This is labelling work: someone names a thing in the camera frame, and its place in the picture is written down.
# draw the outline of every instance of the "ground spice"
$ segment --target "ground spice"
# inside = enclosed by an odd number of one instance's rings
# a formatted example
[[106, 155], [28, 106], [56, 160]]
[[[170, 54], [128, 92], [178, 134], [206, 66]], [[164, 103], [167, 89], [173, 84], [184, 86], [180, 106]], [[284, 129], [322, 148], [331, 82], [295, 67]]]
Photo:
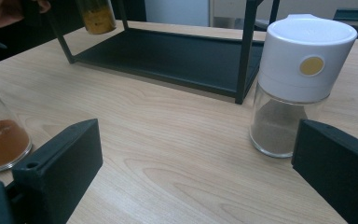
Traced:
[[252, 139], [259, 150], [270, 156], [290, 156], [295, 149], [298, 123], [306, 118], [303, 105], [270, 100], [255, 112]]
[[109, 7], [83, 12], [83, 21], [87, 31], [92, 35], [104, 34], [116, 28], [116, 22]]
[[11, 164], [29, 150], [28, 134], [15, 121], [0, 120], [0, 167]]

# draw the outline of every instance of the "black metal frame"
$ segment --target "black metal frame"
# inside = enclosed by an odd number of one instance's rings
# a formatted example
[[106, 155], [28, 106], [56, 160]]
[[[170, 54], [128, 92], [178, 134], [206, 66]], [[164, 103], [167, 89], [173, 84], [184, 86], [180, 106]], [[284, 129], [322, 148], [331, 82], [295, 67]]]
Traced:
[[[88, 63], [138, 76], [235, 98], [242, 104], [261, 59], [264, 42], [253, 41], [255, 16], [263, 0], [247, 0], [242, 40], [168, 34], [130, 28], [122, 0], [118, 1], [124, 31], [72, 55], [55, 21], [48, 17], [69, 63]], [[280, 0], [273, 1], [270, 22]]]

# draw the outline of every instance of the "yellow label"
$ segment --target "yellow label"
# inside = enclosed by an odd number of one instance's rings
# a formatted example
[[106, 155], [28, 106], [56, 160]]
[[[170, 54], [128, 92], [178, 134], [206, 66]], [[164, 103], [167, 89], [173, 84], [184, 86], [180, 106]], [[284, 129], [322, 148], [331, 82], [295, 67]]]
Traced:
[[319, 57], [310, 57], [300, 65], [302, 74], [312, 76], [318, 74], [324, 68], [324, 61]]

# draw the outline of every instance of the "white plastic cap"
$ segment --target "white plastic cap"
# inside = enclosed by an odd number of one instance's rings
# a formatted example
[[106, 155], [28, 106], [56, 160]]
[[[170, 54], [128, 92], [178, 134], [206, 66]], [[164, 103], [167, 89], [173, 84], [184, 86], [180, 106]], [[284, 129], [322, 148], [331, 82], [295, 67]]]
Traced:
[[258, 82], [283, 100], [320, 101], [330, 94], [356, 37], [349, 25], [310, 14], [275, 21], [267, 29]]

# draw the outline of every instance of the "wood grain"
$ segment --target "wood grain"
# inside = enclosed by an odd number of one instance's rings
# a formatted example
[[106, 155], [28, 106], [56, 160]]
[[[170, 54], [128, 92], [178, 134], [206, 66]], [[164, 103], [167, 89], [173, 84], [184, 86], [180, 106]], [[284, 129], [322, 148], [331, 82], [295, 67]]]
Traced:
[[[224, 29], [131, 25], [241, 38]], [[66, 38], [77, 53], [113, 34], [78, 30]], [[57, 40], [0, 62], [0, 97], [34, 150], [73, 123], [100, 122], [103, 168], [69, 223], [345, 223], [290, 160], [252, 147], [254, 93], [235, 105], [210, 93], [69, 64]], [[358, 41], [321, 121], [358, 137]], [[0, 180], [9, 183], [10, 171]]]

